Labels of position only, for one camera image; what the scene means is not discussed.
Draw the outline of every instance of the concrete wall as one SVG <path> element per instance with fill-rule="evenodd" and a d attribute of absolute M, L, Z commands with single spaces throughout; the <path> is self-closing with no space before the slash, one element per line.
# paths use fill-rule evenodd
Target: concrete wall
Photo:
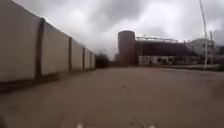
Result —
<path fill-rule="evenodd" d="M 90 69 L 90 51 L 83 59 L 83 46 L 44 19 L 11 0 L 0 0 L 0 15 L 0 84 Z"/>
<path fill-rule="evenodd" d="M 85 70 L 89 70 L 91 66 L 90 51 L 85 48 Z"/>
<path fill-rule="evenodd" d="M 139 56 L 139 65 L 174 65 L 174 64 L 198 64 L 199 57 L 188 56 L 177 60 L 175 56 Z"/>
<path fill-rule="evenodd" d="M 95 63 L 96 63 L 96 60 L 95 60 L 95 54 L 94 53 L 92 53 L 91 54 L 91 69 L 94 69 L 95 68 Z"/>
<path fill-rule="evenodd" d="M 0 0 L 0 82 L 35 76 L 40 19 L 10 0 Z"/>
<path fill-rule="evenodd" d="M 68 36 L 45 23 L 42 46 L 43 75 L 68 71 Z"/>
<path fill-rule="evenodd" d="M 72 40 L 72 70 L 83 70 L 83 46 Z"/>

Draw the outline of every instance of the distant building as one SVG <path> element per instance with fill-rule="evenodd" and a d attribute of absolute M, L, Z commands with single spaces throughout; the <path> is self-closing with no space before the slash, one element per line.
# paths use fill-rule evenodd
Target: distant building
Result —
<path fill-rule="evenodd" d="M 215 56 L 216 60 L 219 63 L 224 63 L 224 46 L 216 46 L 217 48 L 217 55 Z"/>
<path fill-rule="evenodd" d="M 205 57 L 207 44 L 207 57 L 212 58 L 212 54 L 217 54 L 218 48 L 215 43 L 208 39 L 196 39 L 191 42 L 185 43 L 185 46 L 192 52 L 195 52 L 199 56 Z"/>
<path fill-rule="evenodd" d="M 205 57 L 208 45 L 208 58 L 212 57 L 213 43 L 206 39 L 179 42 L 173 39 L 135 37 L 132 31 L 118 33 L 119 54 L 122 65 L 160 65 L 160 64 L 199 64 Z"/>

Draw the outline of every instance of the fence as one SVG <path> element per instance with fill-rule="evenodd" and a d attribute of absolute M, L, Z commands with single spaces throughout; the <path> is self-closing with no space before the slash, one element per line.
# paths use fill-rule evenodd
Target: fence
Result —
<path fill-rule="evenodd" d="M 95 68 L 95 54 L 43 18 L 0 1 L 0 83 Z"/>

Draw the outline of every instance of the paved ground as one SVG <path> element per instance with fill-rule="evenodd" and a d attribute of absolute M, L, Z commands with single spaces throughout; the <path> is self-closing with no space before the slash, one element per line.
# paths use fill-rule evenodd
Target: paved ground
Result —
<path fill-rule="evenodd" d="M 223 128 L 224 75 L 98 70 L 1 94 L 0 114 L 9 128 Z"/>

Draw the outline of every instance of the bush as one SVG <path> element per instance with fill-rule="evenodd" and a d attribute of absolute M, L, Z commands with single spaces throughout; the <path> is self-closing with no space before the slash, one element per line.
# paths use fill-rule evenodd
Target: bush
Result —
<path fill-rule="evenodd" d="M 109 66 L 109 58 L 107 55 L 100 53 L 96 56 L 96 67 L 97 68 L 106 68 Z"/>

